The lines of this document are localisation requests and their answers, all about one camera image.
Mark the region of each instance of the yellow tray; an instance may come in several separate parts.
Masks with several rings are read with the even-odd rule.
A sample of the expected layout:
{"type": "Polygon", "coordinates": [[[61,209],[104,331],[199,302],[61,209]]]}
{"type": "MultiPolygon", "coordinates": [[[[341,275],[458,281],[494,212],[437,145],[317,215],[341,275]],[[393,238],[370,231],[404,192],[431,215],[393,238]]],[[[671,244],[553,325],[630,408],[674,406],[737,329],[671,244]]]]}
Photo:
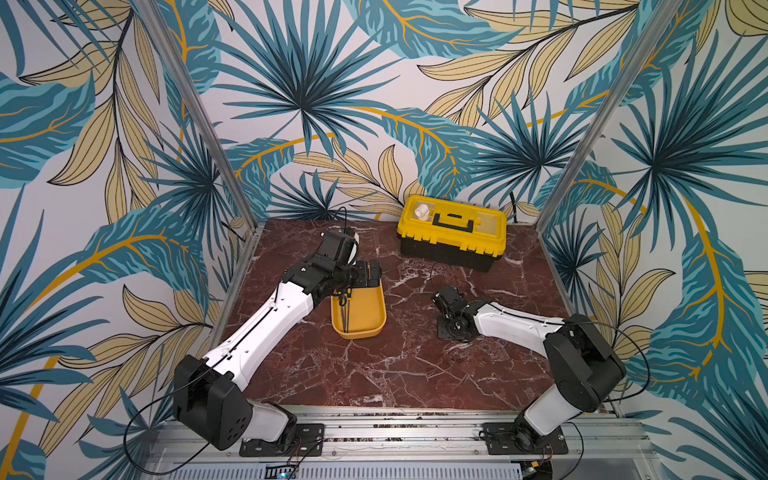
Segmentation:
{"type": "Polygon", "coordinates": [[[382,286],[355,288],[347,301],[349,302],[349,332],[344,333],[339,299],[331,297],[331,323],[336,333],[350,340],[379,335],[386,323],[382,286]]]}

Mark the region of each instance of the metal corner post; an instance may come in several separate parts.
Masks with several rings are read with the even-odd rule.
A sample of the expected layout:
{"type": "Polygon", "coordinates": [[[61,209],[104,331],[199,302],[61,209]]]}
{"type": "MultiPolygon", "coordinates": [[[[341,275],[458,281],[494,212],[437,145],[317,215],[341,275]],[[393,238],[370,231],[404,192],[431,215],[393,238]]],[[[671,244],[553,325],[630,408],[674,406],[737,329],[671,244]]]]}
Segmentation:
{"type": "Polygon", "coordinates": [[[248,201],[243,195],[243,191],[240,189],[237,179],[235,178],[232,166],[227,159],[227,154],[224,152],[213,124],[208,118],[208,114],[205,111],[200,95],[197,93],[197,89],[192,82],[192,77],[190,77],[190,73],[187,70],[187,66],[182,61],[181,56],[176,49],[174,39],[170,36],[170,29],[165,23],[160,10],[157,8],[157,0],[134,0],[133,3],[144,26],[147,28],[147,33],[152,39],[154,47],[160,54],[164,67],[168,70],[168,74],[175,82],[179,95],[182,100],[184,100],[187,110],[190,112],[195,128],[208,146],[210,155],[214,159],[214,163],[219,169],[219,172],[221,172],[221,177],[224,183],[229,187],[235,206],[240,211],[240,215],[245,220],[248,229],[255,232],[258,223],[248,206],[248,201]]]}
{"type": "Polygon", "coordinates": [[[541,214],[536,220],[536,230],[543,233],[547,223],[554,215],[554,212],[560,206],[565,194],[571,187],[576,175],[581,170],[584,162],[587,161],[587,156],[592,152],[594,142],[599,138],[603,128],[605,127],[614,110],[618,108],[624,96],[629,91],[629,88],[634,83],[635,78],[643,70],[645,61],[648,56],[656,47],[656,43],[661,39],[661,35],[669,25],[670,20],[674,17],[683,0],[659,0],[658,5],[654,8],[651,17],[648,20],[647,25],[640,33],[637,39],[637,45],[630,51],[627,56],[627,60],[624,63],[624,67],[619,71],[614,83],[611,85],[611,89],[603,100],[603,103],[598,107],[598,111],[594,114],[594,119],[587,127],[587,131],[584,133],[583,138],[576,147],[576,151],[568,165],[565,166],[563,174],[560,176],[560,180],[555,185],[552,194],[550,195],[544,208],[541,209],[541,214]]]}

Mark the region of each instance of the yellow toolbox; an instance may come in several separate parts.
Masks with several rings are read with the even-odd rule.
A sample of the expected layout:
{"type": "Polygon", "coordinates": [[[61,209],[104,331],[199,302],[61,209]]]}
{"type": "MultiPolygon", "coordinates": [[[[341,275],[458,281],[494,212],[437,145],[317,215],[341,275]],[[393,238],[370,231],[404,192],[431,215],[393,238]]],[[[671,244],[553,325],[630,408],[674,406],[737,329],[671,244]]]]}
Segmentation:
{"type": "Polygon", "coordinates": [[[412,195],[397,224],[400,251],[487,272],[507,246],[507,216],[498,210],[412,195]]]}

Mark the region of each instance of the toolbox handle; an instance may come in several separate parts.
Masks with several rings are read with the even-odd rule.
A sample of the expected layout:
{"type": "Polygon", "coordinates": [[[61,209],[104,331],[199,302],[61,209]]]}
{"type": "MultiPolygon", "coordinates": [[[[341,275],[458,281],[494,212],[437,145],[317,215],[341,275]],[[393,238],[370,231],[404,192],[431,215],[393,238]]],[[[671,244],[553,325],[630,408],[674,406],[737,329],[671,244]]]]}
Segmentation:
{"type": "Polygon", "coordinates": [[[459,227],[457,225],[451,225],[450,223],[442,223],[442,222],[440,222],[440,214],[435,214],[435,218],[432,219],[432,225],[435,225],[436,227],[452,228],[453,230],[458,230],[458,231],[461,231],[461,232],[472,233],[472,230],[475,228],[475,221],[474,220],[468,220],[466,227],[459,227]]]}

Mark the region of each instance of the black bracket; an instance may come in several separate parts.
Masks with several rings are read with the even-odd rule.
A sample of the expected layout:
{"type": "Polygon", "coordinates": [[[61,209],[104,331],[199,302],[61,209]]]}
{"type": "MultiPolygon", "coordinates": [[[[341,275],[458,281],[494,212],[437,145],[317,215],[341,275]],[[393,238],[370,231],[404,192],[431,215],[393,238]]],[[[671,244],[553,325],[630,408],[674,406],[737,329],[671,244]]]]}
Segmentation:
{"type": "Polygon", "coordinates": [[[483,423],[481,439],[485,440],[489,455],[565,455],[568,445],[565,443],[563,429],[557,427],[549,435],[542,437],[534,452],[524,452],[515,444],[515,431],[519,428],[515,423],[483,423]]]}
{"type": "Polygon", "coordinates": [[[296,435],[287,447],[278,442],[243,439],[240,443],[240,456],[290,458],[298,454],[299,458],[304,455],[319,457],[323,453],[325,431],[326,426],[322,423],[300,423],[296,425],[296,435]]]}

